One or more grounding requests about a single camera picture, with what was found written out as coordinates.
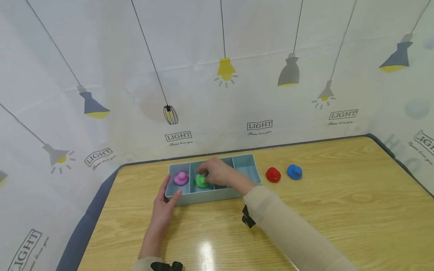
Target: wooden table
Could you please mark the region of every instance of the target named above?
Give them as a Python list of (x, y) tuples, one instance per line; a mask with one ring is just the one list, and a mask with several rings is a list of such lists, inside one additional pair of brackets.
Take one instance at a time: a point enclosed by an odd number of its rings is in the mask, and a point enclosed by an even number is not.
[[(350, 139), (223, 154), (253, 153), (263, 185), (327, 237), (359, 270), (434, 270), (434, 199), (372, 139)], [(130, 270), (152, 202), (172, 163), (123, 167), (113, 184), (80, 271)], [(286, 167), (303, 168), (294, 181)], [(275, 167), (274, 184), (265, 172)], [(242, 199), (175, 208), (163, 259), (185, 271), (294, 270), (257, 226), (241, 222)]]

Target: black wrist strap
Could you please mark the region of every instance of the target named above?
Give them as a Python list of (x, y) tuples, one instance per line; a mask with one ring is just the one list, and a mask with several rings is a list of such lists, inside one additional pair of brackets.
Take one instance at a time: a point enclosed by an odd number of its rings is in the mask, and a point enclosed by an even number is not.
[(256, 224), (253, 219), (249, 215), (249, 210), (247, 210), (247, 206), (244, 205), (243, 208), (243, 217), (241, 218), (244, 224), (246, 224), (250, 229)]
[(151, 263), (151, 268), (154, 271), (182, 271), (183, 265), (178, 261), (174, 261), (172, 266), (162, 262), (155, 261)]

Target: red rubber duck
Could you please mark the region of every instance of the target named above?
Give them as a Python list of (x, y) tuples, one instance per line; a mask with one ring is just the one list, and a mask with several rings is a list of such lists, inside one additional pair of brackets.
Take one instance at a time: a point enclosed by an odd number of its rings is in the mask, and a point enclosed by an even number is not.
[(267, 180), (272, 183), (279, 182), (281, 177), (280, 172), (274, 167), (269, 168), (265, 173), (265, 176), (267, 177)]

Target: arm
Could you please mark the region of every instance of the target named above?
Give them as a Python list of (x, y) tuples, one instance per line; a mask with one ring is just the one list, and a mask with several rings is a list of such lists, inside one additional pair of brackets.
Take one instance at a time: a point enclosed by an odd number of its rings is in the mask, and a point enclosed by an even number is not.
[(173, 215), (175, 204), (181, 198), (181, 191), (178, 190), (170, 199), (164, 196), (170, 175), (167, 175), (160, 187), (157, 197), (154, 200), (154, 209), (152, 210), (151, 223), (146, 230), (138, 260), (133, 266), (132, 271), (154, 271), (151, 268), (153, 262), (163, 262), (161, 259), (161, 247), (163, 239), (166, 236), (170, 220)]
[(356, 267), (273, 192), (234, 180), (249, 215), (283, 253), (302, 271), (356, 271)]

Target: beige sleeve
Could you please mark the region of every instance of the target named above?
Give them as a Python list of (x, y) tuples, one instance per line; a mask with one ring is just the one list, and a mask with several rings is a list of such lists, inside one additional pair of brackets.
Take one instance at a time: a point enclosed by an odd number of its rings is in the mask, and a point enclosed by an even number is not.
[(158, 257), (146, 257), (146, 258), (137, 260), (133, 266), (132, 271), (154, 271), (151, 268), (151, 263), (153, 263), (155, 261), (163, 262), (163, 260), (161, 258), (158, 258)]
[(266, 187), (256, 186), (243, 199), (250, 217), (299, 270), (357, 270), (334, 245)]

